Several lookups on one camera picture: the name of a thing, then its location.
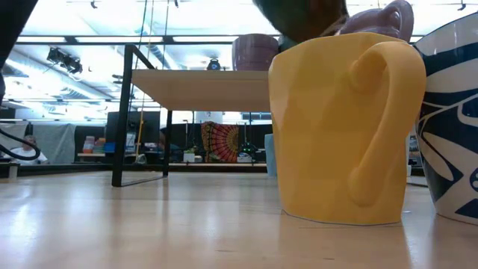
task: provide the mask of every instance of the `shelf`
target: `shelf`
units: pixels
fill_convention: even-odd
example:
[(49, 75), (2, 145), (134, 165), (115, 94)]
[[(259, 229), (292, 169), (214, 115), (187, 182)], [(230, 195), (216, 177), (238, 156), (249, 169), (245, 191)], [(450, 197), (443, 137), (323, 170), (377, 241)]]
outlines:
[(133, 70), (132, 82), (174, 111), (267, 112), (267, 71)]
[[(106, 153), (78, 153), (77, 154), (78, 157), (105, 157), (106, 156)], [(134, 153), (126, 153), (125, 154), (125, 157), (136, 157), (136, 154)]]

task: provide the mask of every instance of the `ceiling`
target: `ceiling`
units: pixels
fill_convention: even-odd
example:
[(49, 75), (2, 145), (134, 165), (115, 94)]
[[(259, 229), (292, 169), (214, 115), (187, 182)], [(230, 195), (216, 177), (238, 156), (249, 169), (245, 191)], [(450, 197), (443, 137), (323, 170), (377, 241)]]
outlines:
[[(348, 0), (347, 6), (353, 15), (370, 8), (383, 7), (389, 2), (389, 0)], [(475, 5), (478, 4), (478, 0), (464, 0), (467, 4), (464, 10), (459, 10), (462, 3), (456, 0), (409, 0), (409, 2), (413, 5), (415, 13), (414, 35), (417, 36), (415, 39), (447, 22), (478, 10), (478, 6)], [(144, 0), (95, 0), (93, 5), (91, 0), (39, 0), (22, 36), (29, 38), (138, 36), (141, 33), (144, 15), (144, 34), (161, 36), (163, 41), (166, 41), (164, 36), (174, 36), (170, 40), (199, 42), (195, 45), (187, 45), (184, 42), (157, 45), (156, 49), (161, 55), (164, 54), (161, 58), (150, 53), (147, 48), (149, 38), (143, 37), (144, 44), (140, 50), (148, 56), (155, 67), (163, 68), (161, 62), (165, 60), (171, 69), (205, 69), (211, 58), (218, 58), (222, 66), (231, 69), (230, 42), (235, 36), (249, 33), (279, 34), (261, 15), (252, 0), (178, 0), (178, 4), (179, 7), (176, 7), (173, 0), (148, 0), (145, 13)], [(7, 82), (15, 86), (11, 86), (10, 90), (7, 89), (5, 98), (17, 97), (16, 95), (22, 91), (25, 94), (20, 96), (36, 96), (34, 95), (36, 92), (32, 91), (35, 91), (35, 87), (42, 84), (42, 81), (44, 85), (44, 78), (48, 77), (51, 86), (42, 86), (43, 93), (40, 94), (42, 97), (48, 97), (49, 92), (66, 94), (69, 90), (80, 93), (81, 98), (118, 99), (120, 88), (114, 83), (117, 79), (112, 75), (122, 75), (124, 43), (84, 46), (69, 43), (28, 45), (28, 42), (22, 42), (21, 45), (14, 47), (9, 63), (13, 65), (16, 63), (17, 69), (29, 77), (9, 78)], [(63, 68), (58, 65), (52, 66), (46, 60), (51, 47), (59, 48), (62, 52), (81, 59), (83, 72), (68, 76)], [(138, 68), (145, 66), (140, 62)], [(143, 94), (139, 89), (135, 89), (134, 96), (142, 98)], [(16, 98), (11, 99), (15, 99), (12, 102), (22, 103)], [(105, 111), (117, 109), (117, 105), (112, 105), (111, 102), (106, 105), (104, 102), (82, 103), (89, 105), (90, 108), (98, 108), (100, 112), (95, 117), (100, 117), (101, 114), (104, 114), (101, 117), (105, 117)], [(139, 102), (133, 105), (134, 108), (140, 106), (142, 104)], [(158, 107), (158, 104), (147, 102), (145, 106)]]

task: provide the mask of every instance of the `table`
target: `table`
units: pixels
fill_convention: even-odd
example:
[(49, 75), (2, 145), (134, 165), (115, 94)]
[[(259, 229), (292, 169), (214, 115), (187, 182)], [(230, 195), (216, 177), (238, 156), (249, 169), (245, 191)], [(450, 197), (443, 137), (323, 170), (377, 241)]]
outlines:
[[(148, 69), (132, 70), (133, 55)], [(111, 185), (124, 187), (168, 176), (173, 111), (248, 111), (270, 110), (266, 71), (190, 71), (156, 70), (135, 45), (125, 46), (124, 70)], [(167, 112), (163, 176), (122, 183), (125, 157), (126, 123), (131, 83), (165, 107)]]

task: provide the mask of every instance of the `blue and white mug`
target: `blue and white mug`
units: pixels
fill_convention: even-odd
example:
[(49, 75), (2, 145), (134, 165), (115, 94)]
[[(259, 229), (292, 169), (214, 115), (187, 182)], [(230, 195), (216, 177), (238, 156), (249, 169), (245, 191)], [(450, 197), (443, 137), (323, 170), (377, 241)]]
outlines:
[(417, 138), (438, 214), (478, 225), (478, 13), (416, 42), (426, 67)]

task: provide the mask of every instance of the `fluorescent light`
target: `fluorescent light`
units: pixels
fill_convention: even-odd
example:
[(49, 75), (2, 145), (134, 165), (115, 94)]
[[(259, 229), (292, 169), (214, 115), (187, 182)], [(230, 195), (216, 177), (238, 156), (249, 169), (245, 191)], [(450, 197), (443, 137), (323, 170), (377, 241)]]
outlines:
[(17, 42), (64, 43), (65, 37), (18, 37)]
[(0, 121), (23, 121), (22, 119), (0, 119)]
[(59, 121), (76, 121), (76, 122), (101, 122), (106, 123), (106, 119), (84, 119), (84, 120), (74, 120), (74, 119), (60, 119)]
[(224, 36), (224, 37), (173, 37), (176, 42), (232, 42), (238, 36)]
[(31, 120), (27, 120), (27, 121), (55, 121), (57, 119), (31, 119)]
[(161, 108), (138, 108), (138, 111), (145, 111), (145, 112), (153, 112), (153, 111), (161, 111)]
[(415, 43), (415, 42), (419, 41), (420, 39), (422, 39), (422, 37), (412, 37), (412, 38), (410, 38), (410, 42)]
[(80, 43), (148, 43), (148, 42), (162, 42), (163, 37), (76, 37)]
[(45, 99), (14, 98), (13, 101), (14, 102), (21, 102), (21, 101), (26, 101), (26, 102), (56, 102), (56, 101), (58, 101), (58, 99), (50, 99), (50, 98), (48, 98), (48, 99), (47, 98), (45, 98)]

